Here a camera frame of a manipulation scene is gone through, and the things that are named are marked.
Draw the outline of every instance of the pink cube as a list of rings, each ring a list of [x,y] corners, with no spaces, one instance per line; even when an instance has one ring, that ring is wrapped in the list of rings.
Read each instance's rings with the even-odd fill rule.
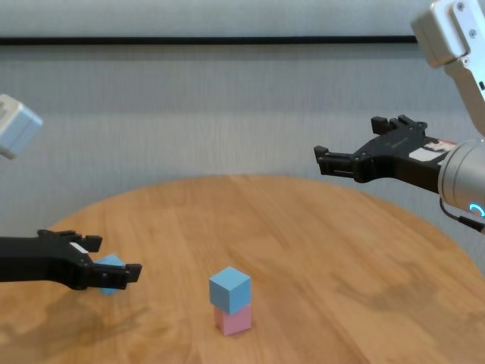
[[[223,335],[232,335],[251,328],[251,305],[247,305],[234,315],[214,307],[214,320]]]

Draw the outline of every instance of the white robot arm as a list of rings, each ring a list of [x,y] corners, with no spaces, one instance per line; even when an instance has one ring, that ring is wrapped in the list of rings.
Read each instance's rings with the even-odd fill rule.
[[[0,95],[0,155],[16,158],[42,127],[42,119],[7,95]]]
[[[437,0],[411,22],[431,67],[444,67],[456,83],[477,130],[485,136],[485,17],[477,0]],[[314,148],[323,175],[367,183],[402,180],[440,195],[449,217],[485,233],[485,223],[446,210],[445,203],[485,218],[485,142],[456,144],[426,136],[424,122],[405,115],[372,118],[379,136],[353,154]]]
[[[428,64],[444,67],[485,135],[485,17],[477,0],[438,0],[411,25]],[[469,140],[448,153],[438,189],[444,202],[485,217],[483,140]]]

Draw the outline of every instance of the cube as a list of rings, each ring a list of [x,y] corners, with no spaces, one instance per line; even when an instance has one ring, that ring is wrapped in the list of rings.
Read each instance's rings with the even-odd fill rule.
[[[234,315],[214,307],[214,320],[223,335],[232,335],[251,328],[251,306],[247,305]]]
[[[96,261],[98,264],[105,264],[105,265],[114,265],[117,267],[124,267],[125,263],[119,259],[115,254],[110,254],[109,256],[106,256],[98,261]],[[116,288],[99,288],[101,293],[103,293],[105,296],[110,296],[114,293],[116,293],[118,290]]]
[[[228,267],[209,279],[212,305],[233,315],[251,303],[251,278]]]

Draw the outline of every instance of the cable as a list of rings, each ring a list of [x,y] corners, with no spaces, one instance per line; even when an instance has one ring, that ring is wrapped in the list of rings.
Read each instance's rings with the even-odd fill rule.
[[[475,220],[472,220],[470,218],[466,218],[465,216],[453,215],[451,212],[446,210],[445,205],[443,203],[443,199],[440,199],[440,208],[441,208],[441,211],[443,211],[443,213],[446,216],[448,216],[449,218],[452,218],[453,220],[456,220],[459,223],[478,231],[479,233],[485,234],[485,224],[478,222],[478,221],[475,221]]]

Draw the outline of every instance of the label sticker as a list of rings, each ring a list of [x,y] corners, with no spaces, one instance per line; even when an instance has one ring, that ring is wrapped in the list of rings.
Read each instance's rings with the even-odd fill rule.
[[[76,249],[78,249],[82,254],[87,254],[89,253],[86,249],[84,249],[81,245],[78,243],[70,243],[70,245],[74,246]]]
[[[432,161],[455,148],[455,145],[456,143],[448,142],[446,140],[439,140],[438,143],[430,142],[410,153],[409,158],[416,159],[420,162]]]

